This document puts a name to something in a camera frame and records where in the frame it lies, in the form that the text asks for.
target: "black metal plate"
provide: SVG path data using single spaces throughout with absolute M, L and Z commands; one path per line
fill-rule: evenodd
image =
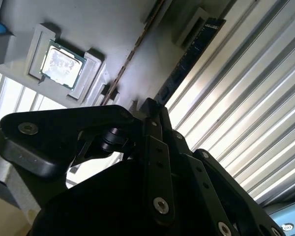
M 140 165 L 117 163 L 51 200 L 29 235 L 164 235 L 145 212 L 142 188 Z
M 120 106 L 10 114 L 0 121 L 0 155 L 39 177 L 58 178 L 77 155 L 81 131 L 96 136 L 112 127 L 135 127 L 133 121 Z M 38 133 L 21 133 L 18 126 L 23 122 L 35 124 Z
M 154 98 L 157 102 L 163 105 L 168 102 L 224 23 L 225 20 L 222 19 L 208 18 L 201 31 L 195 37 L 169 78 L 157 93 Z

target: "hole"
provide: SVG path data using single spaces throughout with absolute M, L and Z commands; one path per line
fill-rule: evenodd
M 162 202 L 158 202 L 157 203 L 158 204 L 158 206 L 161 208 L 161 209 L 165 209 L 165 204 L 164 203 L 162 203 Z
M 266 229 L 265 226 L 259 225 L 259 228 L 264 236 L 271 236 L 271 233 L 269 232 L 269 230 Z
M 164 167 L 163 164 L 160 163 L 159 161 L 156 163 L 156 165 L 157 165 L 159 168 L 163 168 L 163 167 Z
M 272 228 L 272 231 L 274 232 L 276 236 L 281 236 L 280 233 L 275 228 Z
M 25 130 L 28 130 L 28 131 L 32 131 L 33 130 L 33 127 L 31 127 L 30 125 L 25 125 L 24 126 L 24 129 Z
M 203 186 L 208 189 L 208 184 L 207 183 L 203 183 Z
M 228 229 L 226 229 L 225 226 L 222 226 L 222 230 L 223 230 L 224 233 L 226 233 L 226 234 L 228 233 Z

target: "bolt head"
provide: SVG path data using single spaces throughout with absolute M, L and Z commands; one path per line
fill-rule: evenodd
M 209 156 L 208 156 L 208 154 L 207 154 L 206 152 L 203 151 L 202 154 L 203 154 L 203 156 L 204 156 L 206 159 L 209 158 Z
M 177 138 L 182 139 L 182 135 L 179 133 L 176 133 Z
M 29 122 L 19 124 L 18 129 L 21 133 L 27 135 L 34 135 L 38 133 L 38 127 L 35 124 Z
M 223 236 L 232 236 L 230 228 L 224 222 L 218 222 L 218 229 Z
M 165 215 L 169 212 L 169 206 L 163 198 L 155 198 L 153 200 L 153 205 L 156 211 L 162 215 Z

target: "screw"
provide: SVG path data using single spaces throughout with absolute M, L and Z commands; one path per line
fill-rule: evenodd
M 276 236 L 281 236 L 280 233 L 276 230 L 276 228 L 272 227 L 272 231 Z
M 218 229 L 223 236 L 232 236 L 232 232 L 228 226 L 223 222 L 218 222 Z
M 203 151 L 202 154 L 206 159 L 208 159 L 208 154 L 206 152 Z
M 293 228 L 294 228 L 294 225 L 292 223 L 286 223 L 286 224 L 281 225 L 281 229 L 283 231 L 290 231 Z
M 176 133 L 177 138 L 182 139 L 182 135 L 179 133 Z
M 21 123 L 19 124 L 18 128 L 19 128 L 19 131 L 23 134 L 34 135 L 38 133 L 38 127 L 33 123 L 29 123 L 29 122 Z
M 153 200 L 153 205 L 154 205 L 155 209 L 159 213 L 161 213 L 162 215 L 167 214 L 168 211 L 169 211 L 169 207 L 168 207 L 167 202 L 164 199 L 160 198 L 160 197 L 155 198 Z

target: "corrugated metal wall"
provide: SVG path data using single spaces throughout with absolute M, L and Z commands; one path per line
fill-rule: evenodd
M 258 202 L 295 187 L 295 0 L 238 0 L 167 107 Z

